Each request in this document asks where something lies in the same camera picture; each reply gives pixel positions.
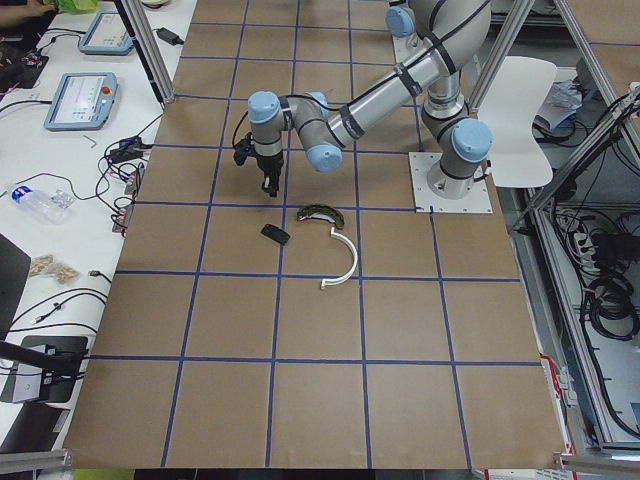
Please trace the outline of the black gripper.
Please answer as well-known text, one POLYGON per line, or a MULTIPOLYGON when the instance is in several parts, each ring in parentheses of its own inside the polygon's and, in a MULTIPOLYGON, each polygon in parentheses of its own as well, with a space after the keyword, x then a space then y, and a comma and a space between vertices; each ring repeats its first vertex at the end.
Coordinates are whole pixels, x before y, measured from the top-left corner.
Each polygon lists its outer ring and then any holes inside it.
POLYGON ((265 156, 256 155, 257 165, 263 172, 262 190, 271 198, 276 198, 279 192, 279 179, 283 167, 283 153, 265 156))

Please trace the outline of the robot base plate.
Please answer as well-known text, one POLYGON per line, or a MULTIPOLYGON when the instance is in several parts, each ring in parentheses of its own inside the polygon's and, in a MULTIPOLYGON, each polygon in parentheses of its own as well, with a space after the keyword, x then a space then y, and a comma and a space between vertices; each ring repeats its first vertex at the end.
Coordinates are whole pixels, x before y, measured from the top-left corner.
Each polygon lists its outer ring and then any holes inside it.
POLYGON ((406 37, 393 36, 392 41, 395 63, 402 63, 406 68, 409 68, 426 51, 423 40, 417 34, 406 37))
POLYGON ((492 214, 486 181, 478 166, 468 179, 453 179, 441 169, 441 153, 410 152, 414 209, 421 213, 492 214))

